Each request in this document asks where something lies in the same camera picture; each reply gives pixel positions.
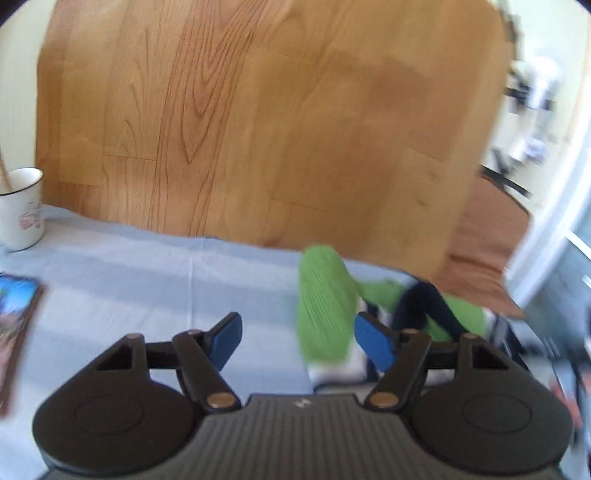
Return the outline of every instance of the ribbed gray panel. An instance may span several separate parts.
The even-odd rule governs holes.
[[[309,403],[302,407],[301,400]],[[51,472],[45,480],[82,477]],[[169,461],[128,480],[468,480],[425,453],[392,414],[351,397],[253,396],[241,411],[208,417]],[[555,469],[516,480],[558,480]]]

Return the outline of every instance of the white logo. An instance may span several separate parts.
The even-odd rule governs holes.
[[[301,398],[298,401],[295,401],[294,405],[298,408],[304,409],[304,408],[307,408],[310,405],[312,405],[312,402],[310,400],[308,400],[307,398]]]

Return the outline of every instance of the wooden surface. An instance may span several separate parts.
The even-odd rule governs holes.
[[[503,27],[486,0],[57,0],[46,201],[429,276],[501,100]]]

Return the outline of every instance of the cup rim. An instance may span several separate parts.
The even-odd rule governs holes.
[[[14,195],[15,193],[23,192],[24,190],[27,190],[27,189],[30,189],[31,187],[34,187],[40,181],[43,180],[43,171],[40,170],[39,168],[35,168],[35,167],[15,168],[14,170],[9,171],[8,174],[11,175],[13,172],[20,171],[20,170],[37,170],[41,175],[39,176],[39,178],[36,181],[34,181],[33,183],[31,183],[30,185],[27,185],[26,187],[23,187],[23,188],[21,188],[19,190],[14,190],[13,192],[0,193],[0,197],[7,197],[9,195]]]

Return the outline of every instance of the brass screw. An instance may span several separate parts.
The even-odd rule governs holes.
[[[211,408],[229,408],[235,403],[236,397],[228,392],[213,393],[207,398],[207,404]]]
[[[400,402],[397,395],[390,392],[376,392],[369,398],[370,403],[378,408],[393,408]]]

